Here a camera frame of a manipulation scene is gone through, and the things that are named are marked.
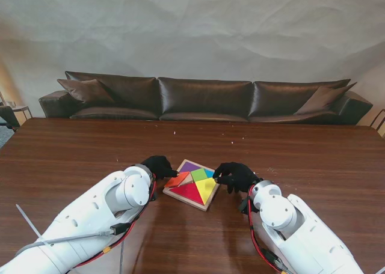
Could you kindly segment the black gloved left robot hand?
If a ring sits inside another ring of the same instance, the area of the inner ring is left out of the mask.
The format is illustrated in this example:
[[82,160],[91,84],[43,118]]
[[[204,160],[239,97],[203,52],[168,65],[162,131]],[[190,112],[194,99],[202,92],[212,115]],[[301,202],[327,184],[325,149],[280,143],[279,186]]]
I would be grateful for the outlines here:
[[150,156],[143,162],[157,180],[164,178],[173,178],[179,175],[179,172],[171,167],[170,162],[165,156]]

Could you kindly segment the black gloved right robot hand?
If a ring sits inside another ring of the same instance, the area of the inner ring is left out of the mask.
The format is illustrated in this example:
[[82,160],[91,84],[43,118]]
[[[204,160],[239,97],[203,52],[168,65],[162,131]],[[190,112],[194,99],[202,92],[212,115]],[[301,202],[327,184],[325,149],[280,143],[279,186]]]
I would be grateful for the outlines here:
[[243,163],[222,163],[213,174],[213,179],[218,184],[227,186],[228,193],[248,193],[253,185],[263,179],[259,178],[248,166]]

